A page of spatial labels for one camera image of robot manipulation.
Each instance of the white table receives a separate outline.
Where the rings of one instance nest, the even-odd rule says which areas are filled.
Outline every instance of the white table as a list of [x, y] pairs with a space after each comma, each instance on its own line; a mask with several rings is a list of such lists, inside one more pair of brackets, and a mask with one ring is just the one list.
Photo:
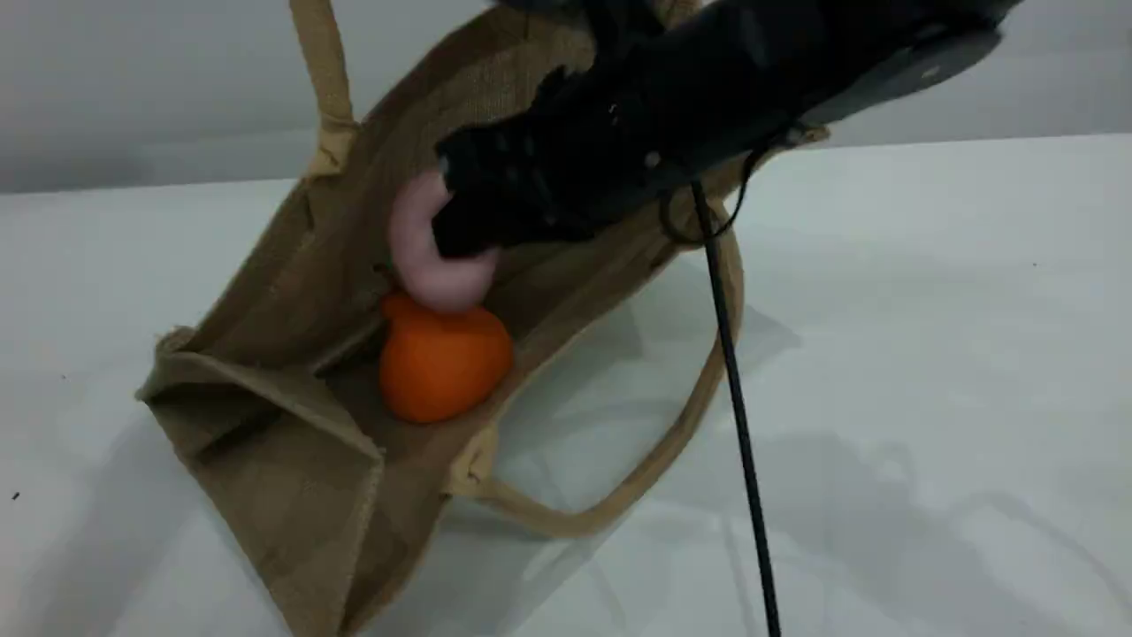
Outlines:
[[[1132, 136], [799, 152], [752, 186], [740, 360], [786, 634], [1130, 634]], [[284, 634], [131, 393], [288, 187], [0, 197], [0, 635]], [[500, 471], [591, 501], [712, 333], [692, 255], [520, 401]], [[724, 393], [609, 533], [465, 514], [372, 635], [764, 634]]]

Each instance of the burlap tote bag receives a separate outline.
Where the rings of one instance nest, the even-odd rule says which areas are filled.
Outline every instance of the burlap tote bag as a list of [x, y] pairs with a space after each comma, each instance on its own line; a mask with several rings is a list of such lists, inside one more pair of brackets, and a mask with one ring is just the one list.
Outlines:
[[[670, 23], [697, 8], [660, 5]], [[548, 536], [581, 536], [615, 520], [684, 449], [723, 367], [717, 344], [671, 429], [588, 510], [551, 510], [491, 476], [496, 423], [508, 403], [681, 249], [653, 207], [588, 243], [507, 250], [484, 304], [514, 338], [509, 376], [453, 422], [417, 427], [392, 418], [376, 378], [394, 195], [435, 162], [432, 146], [447, 132], [525, 109], [558, 64], [588, 67], [590, 40], [490, 9], [444, 38], [355, 123], [329, 1], [291, 0], [291, 10], [320, 111], [317, 155], [204, 321], [158, 344], [138, 396], [291, 630], [324, 637], [355, 632], [394, 597], [453, 497]], [[705, 175], [717, 209], [738, 175], [737, 164]], [[694, 232], [688, 197], [674, 200], [674, 217]], [[738, 328], [739, 252], [731, 235], [720, 248]]]

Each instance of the orange fruit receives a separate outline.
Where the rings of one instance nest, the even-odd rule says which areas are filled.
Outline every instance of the orange fruit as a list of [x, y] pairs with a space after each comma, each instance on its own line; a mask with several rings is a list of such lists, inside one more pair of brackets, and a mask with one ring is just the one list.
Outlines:
[[378, 386], [386, 407], [410, 423], [452, 420], [483, 403], [514, 364], [507, 328], [482, 307], [441, 313], [402, 291], [381, 299], [389, 335]]

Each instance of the rope handle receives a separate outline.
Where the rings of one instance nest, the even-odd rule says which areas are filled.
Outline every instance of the rope handle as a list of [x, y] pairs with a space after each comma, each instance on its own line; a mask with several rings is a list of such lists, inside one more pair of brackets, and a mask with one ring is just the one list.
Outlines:
[[[722, 209], [713, 201], [712, 209]], [[723, 284], [729, 301], [731, 336], [738, 338], [743, 317], [743, 265], [734, 233], [719, 239], [723, 261]], [[648, 492], [680, 456], [698, 431], [704, 413], [723, 379], [723, 351], [719, 338], [712, 346], [700, 378], [680, 415], [651, 451], [619, 485], [597, 505], [578, 513], [559, 511], [542, 505], [491, 475], [498, 425], [491, 424], [465, 447], [453, 464], [446, 492], [479, 501], [523, 526], [548, 537], [592, 535], [620, 518]]]
[[331, 0], [290, 0], [291, 18], [318, 104], [318, 149], [307, 177], [340, 174], [358, 135], [342, 35]]

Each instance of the pink object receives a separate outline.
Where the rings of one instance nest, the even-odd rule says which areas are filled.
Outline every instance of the pink object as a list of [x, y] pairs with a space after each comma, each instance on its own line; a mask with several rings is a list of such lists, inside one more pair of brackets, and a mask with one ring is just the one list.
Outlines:
[[451, 198], [444, 177], [430, 170], [405, 183], [389, 214], [393, 266], [409, 295], [436, 311], [464, 311], [479, 304], [499, 261], [498, 248], [471, 258], [440, 256], [432, 217]]

